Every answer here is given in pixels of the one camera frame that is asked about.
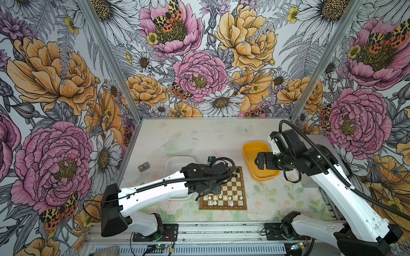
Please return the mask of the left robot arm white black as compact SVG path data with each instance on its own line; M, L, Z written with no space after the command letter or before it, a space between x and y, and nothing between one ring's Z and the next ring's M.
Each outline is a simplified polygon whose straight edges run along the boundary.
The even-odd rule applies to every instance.
M225 161L206 164L190 163L158 181L137 187L106 187L101 200L101 236L112 237L124 231L157 241L165 233L158 213L144 214L140 210L157 202L197 194L198 198L217 194L235 173L235 165Z

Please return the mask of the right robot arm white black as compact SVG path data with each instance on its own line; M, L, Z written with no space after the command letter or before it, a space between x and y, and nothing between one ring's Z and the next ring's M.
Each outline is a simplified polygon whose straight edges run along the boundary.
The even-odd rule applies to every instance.
M284 238L306 236L340 250L345 256L386 256L403 232L381 217L347 179L333 152L296 131L272 132L270 152L259 152L255 164L260 170L292 171L310 177L333 202L344 222L333 223L292 211L281 221Z

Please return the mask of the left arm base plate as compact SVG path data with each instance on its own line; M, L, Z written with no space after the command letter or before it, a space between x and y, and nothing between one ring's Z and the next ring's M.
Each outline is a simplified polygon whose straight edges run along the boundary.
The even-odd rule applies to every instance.
M163 231L157 231L146 237L140 233L134 233L133 242L176 242L178 239L179 224L163 224Z

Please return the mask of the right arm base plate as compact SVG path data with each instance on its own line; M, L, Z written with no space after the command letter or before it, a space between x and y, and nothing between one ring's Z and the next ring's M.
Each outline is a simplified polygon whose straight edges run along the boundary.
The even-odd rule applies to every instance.
M296 234L289 224L265 223L263 231L268 241L310 241L311 237Z

